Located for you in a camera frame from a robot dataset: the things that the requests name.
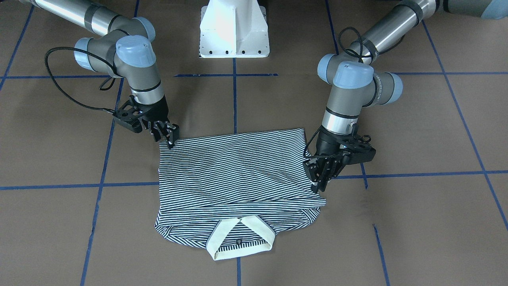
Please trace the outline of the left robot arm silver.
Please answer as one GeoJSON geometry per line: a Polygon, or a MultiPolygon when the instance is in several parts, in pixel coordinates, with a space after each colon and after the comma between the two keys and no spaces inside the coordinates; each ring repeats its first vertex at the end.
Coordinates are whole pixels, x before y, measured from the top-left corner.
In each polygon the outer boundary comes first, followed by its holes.
{"type": "Polygon", "coordinates": [[[323,121],[313,138],[316,153],[304,153],[303,166],[312,191],[324,191],[328,181],[347,165],[372,161],[376,149],[370,136],[358,134],[362,108],[387,105],[398,100],[403,83],[394,73],[376,73],[372,67],[380,55],[396,47],[405,34],[437,11],[482,19],[507,17],[506,0],[401,0],[365,34],[347,27],[357,38],[340,54],[323,56],[318,76],[331,85],[323,121]]]}

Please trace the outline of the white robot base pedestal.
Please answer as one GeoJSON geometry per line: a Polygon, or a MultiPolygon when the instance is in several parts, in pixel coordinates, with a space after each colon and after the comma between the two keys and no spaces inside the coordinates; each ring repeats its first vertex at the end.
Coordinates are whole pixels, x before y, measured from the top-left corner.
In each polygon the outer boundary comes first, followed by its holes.
{"type": "Polygon", "coordinates": [[[270,54],[266,6],[261,0],[211,0],[201,8],[199,56],[266,58],[270,54]]]}

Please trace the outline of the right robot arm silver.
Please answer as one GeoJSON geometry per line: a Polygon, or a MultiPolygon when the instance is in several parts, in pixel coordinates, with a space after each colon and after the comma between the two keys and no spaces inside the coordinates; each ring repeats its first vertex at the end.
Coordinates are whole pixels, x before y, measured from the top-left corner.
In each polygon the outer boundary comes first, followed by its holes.
{"type": "Polygon", "coordinates": [[[117,109],[80,106],[107,112],[118,125],[131,132],[148,130],[154,141],[165,141],[168,148],[179,138],[179,126],[169,120],[169,109],[152,41],[156,33],[143,17],[129,19],[90,0],[28,0],[27,4],[44,9],[99,38],[82,38],[71,50],[78,65],[107,73],[110,80],[124,78],[131,95],[117,109]]]}

